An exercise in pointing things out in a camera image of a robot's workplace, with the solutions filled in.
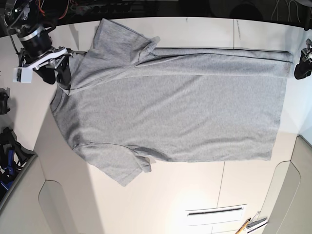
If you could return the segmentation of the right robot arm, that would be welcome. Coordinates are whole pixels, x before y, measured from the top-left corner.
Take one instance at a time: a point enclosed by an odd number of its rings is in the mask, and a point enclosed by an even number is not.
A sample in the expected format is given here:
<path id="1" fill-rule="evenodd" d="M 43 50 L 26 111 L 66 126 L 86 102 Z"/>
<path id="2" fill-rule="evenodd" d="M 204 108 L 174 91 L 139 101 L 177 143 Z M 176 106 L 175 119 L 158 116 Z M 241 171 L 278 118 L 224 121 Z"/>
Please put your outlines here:
<path id="1" fill-rule="evenodd" d="M 18 55 L 18 66 L 13 71 L 13 81 L 30 83 L 37 73 L 48 84 L 58 83 L 69 89 L 71 71 L 69 58 L 79 51 L 65 47 L 54 47 L 50 32 L 55 30 L 58 20 L 64 18 L 69 9 L 67 0 L 45 12 L 42 0 L 8 0 L 4 9 L 4 24 L 8 36 L 13 32 L 22 44 Z"/>

